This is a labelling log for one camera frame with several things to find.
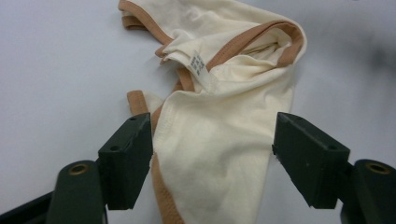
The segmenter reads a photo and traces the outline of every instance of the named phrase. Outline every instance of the cream fabric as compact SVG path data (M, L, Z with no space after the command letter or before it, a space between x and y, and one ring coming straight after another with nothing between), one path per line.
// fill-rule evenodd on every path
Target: cream fabric
M133 0L120 9L167 45L160 52L165 62L191 70L195 91L175 91L164 101L153 137L163 183L181 218L189 224L255 223L276 112L290 110L304 32L287 18L229 0ZM251 36L254 41L225 63L199 76L191 69L196 54L208 65L237 36L272 21L300 32L302 45L291 64L279 65L279 59L296 40L287 29L273 28ZM146 100L151 112L161 101L150 94Z

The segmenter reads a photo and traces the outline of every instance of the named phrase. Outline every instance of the garment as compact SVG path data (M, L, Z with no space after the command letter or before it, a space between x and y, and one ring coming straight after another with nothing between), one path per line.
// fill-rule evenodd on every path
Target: garment
M164 101L131 91L152 113L153 185L164 223L255 223L276 113L288 112L302 28L231 0L121 0L127 29L147 29L162 63L180 63Z

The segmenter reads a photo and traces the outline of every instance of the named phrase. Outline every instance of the white table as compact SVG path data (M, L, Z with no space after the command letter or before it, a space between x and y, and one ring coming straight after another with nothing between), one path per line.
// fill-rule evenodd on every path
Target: white table
M292 113L349 147L350 162L396 167L396 2L245 0L299 22L308 50ZM126 92L167 96L174 63L145 31L126 31L117 0L0 2L0 214L54 188L60 169L95 160L130 117ZM339 223L315 210L272 158L258 223ZM161 223L148 176L133 211L110 223Z

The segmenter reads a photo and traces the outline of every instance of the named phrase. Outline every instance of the clothing tag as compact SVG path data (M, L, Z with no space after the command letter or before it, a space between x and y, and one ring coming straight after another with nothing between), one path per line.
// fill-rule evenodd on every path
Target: clothing tag
M208 91L210 85L210 74L206 69L204 60L199 56L199 53L196 50L190 59L188 67L198 82Z

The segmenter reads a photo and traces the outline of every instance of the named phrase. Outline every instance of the white surface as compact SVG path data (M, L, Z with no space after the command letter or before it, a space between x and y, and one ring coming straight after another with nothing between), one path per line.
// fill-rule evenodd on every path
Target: white surface
M307 34L292 113L349 147L350 162L396 167L396 2L244 2ZM0 214L53 190L67 164L95 160L130 117L127 91L172 90L176 65L159 66L148 32L122 28L117 4L0 2ZM268 172L258 223L339 223L340 206L308 208L275 158ZM150 177L135 209L109 221L161 223Z

